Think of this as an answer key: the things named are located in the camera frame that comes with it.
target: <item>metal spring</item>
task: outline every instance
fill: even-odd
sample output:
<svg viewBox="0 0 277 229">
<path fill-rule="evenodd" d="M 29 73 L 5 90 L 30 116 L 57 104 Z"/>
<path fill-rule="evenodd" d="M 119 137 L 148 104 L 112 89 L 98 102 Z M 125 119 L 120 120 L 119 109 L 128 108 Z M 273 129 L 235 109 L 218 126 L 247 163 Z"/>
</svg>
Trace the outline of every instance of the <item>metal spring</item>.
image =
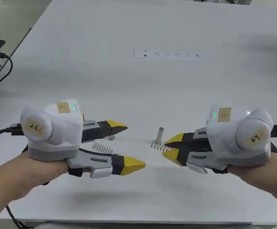
<svg viewBox="0 0 277 229">
<path fill-rule="evenodd" d="M 100 143 L 93 142 L 92 144 L 93 149 L 97 149 L 105 154 L 111 154 L 113 153 L 113 150 L 107 146 L 101 145 Z"/>
<path fill-rule="evenodd" d="M 166 151 L 168 151 L 168 150 L 174 149 L 174 148 L 170 148 L 170 147 L 168 147 L 168 146 L 165 146 L 165 145 L 162 144 L 162 143 L 157 143 L 156 140 L 153 140 L 153 141 L 151 142 L 151 148 L 160 150 L 160 151 L 162 151 L 162 152 L 166 152 Z"/>
</svg>

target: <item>human hand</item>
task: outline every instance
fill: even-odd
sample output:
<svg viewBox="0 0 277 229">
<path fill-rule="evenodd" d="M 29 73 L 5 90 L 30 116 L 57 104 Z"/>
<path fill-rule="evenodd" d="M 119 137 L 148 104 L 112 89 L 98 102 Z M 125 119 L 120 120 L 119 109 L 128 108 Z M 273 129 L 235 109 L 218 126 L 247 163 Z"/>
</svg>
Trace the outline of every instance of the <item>human hand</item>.
<svg viewBox="0 0 277 229">
<path fill-rule="evenodd" d="M 27 151 L 0 166 L 0 178 L 10 190 L 11 200 L 26 196 L 34 187 L 68 172 L 66 161 L 42 162 L 28 157 Z"/>
</svg>

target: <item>silver bolt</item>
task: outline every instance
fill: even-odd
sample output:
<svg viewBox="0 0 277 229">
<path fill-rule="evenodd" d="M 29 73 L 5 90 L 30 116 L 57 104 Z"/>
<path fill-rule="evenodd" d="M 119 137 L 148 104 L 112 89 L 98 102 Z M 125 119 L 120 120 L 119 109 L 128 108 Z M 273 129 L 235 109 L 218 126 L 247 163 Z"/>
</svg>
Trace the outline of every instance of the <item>silver bolt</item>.
<svg viewBox="0 0 277 229">
<path fill-rule="evenodd" d="M 160 127 L 158 129 L 157 138 L 155 140 L 157 144 L 161 144 L 162 143 L 163 133 L 164 133 L 164 128 Z"/>
<path fill-rule="evenodd" d="M 114 136 L 114 135 L 108 136 L 108 140 L 113 141 L 114 139 L 115 139 L 115 136 Z"/>
</svg>

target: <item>yellow sticker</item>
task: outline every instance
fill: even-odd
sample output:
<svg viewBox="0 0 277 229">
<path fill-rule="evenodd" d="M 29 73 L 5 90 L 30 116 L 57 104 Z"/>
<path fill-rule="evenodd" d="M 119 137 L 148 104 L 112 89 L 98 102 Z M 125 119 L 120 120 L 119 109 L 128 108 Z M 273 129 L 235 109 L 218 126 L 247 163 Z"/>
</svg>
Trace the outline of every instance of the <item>yellow sticker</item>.
<svg viewBox="0 0 277 229">
<path fill-rule="evenodd" d="M 262 141 L 267 136 L 267 130 L 262 127 L 258 129 L 253 135 L 245 140 L 245 143 L 249 146 L 257 145 L 260 141 Z"/>
<path fill-rule="evenodd" d="M 220 108 L 219 115 L 218 115 L 218 123 L 229 123 L 231 112 L 232 112 L 231 107 Z"/>
<path fill-rule="evenodd" d="M 39 124 L 38 122 L 36 122 L 35 120 L 33 120 L 32 118 L 28 117 L 26 119 L 24 128 L 26 131 L 30 132 L 31 134 L 34 134 L 38 137 L 42 137 L 43 136 L 43 126 L 41 124 Z"/>
<path fill-rule="evenodd" d="M 68 105 L 68 102 L 57 102 L 57 106 L 58 106 L 58 111 L 59 111 L 60 114 L 71 112 L 71 109 L 70 109 L 70 106 Z"/>
</svg>

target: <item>small metal part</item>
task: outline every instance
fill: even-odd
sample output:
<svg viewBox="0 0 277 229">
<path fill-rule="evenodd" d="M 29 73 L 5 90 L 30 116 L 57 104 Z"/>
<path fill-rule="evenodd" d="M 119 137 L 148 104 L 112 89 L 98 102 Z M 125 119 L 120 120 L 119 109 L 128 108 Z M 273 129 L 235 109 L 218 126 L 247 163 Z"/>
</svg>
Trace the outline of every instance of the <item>small metal part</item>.
<svg viewBox="0 0 277 229">
<path fill-rule="evenodd" d="M 113 141 L 114 139 L 115 139 L 115 135 L 108 136 L 108 140 L 109 140 L 109 141 Z"/>
<path fill-rule="evenodd" d="M 93 149 L 97 149 L 105 154 L 111 154 L 113 153 L 113 150 L 107 146 L 101 145 L 100 143 L 93 142 L 92 144 Z"/>
<path fill-rule="evenodd" d="M 153 149 L 157 149 L 157 150 L 160 150 L 160 151 L 162 151 L 162 152 L 166 152 L 166 151 L 168 151 L 168 150 L 172 150 L 173 148 L 170 148 L 170 147 L 168 147 L 168 146 L 165 146 L 164 144 L 162 144 L 162 143 L 157 143 L 156 142 L 156 140 L 153 140 L 152 142 L 151 142 L 151 148 L 153 148 Z"/>
<path fill-rule="evenodd" d="M 155 140 L 157 144 L 161 144 L 162 143 L 163 133 L 164 133 L 164 128 L 160 127 L 158 129 L 157 138 Z"/>
</svg>

